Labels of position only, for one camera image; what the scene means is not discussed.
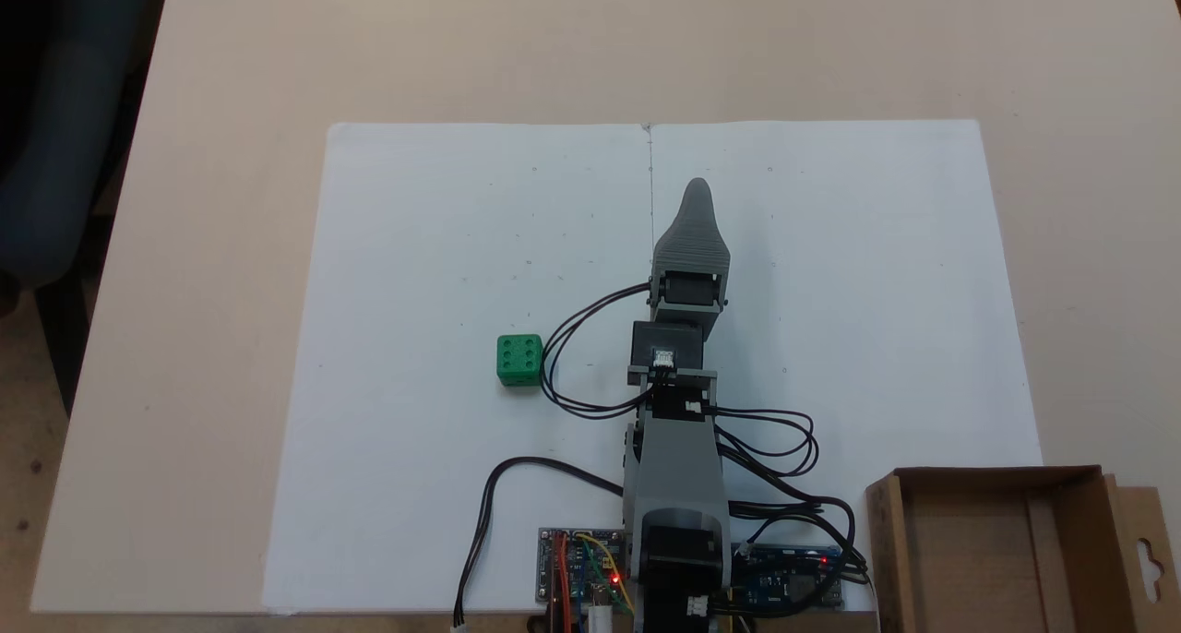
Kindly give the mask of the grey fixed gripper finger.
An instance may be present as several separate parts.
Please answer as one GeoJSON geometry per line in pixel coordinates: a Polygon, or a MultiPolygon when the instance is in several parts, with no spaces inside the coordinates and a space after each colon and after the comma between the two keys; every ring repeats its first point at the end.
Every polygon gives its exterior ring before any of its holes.
{"type": "Polygon", "coordinates": [[[674,220],[655,242],[652,274],[727,276],[730,265],[731,254],[717,224],[711,187],[698,176],[685,187],[674,220]]]}

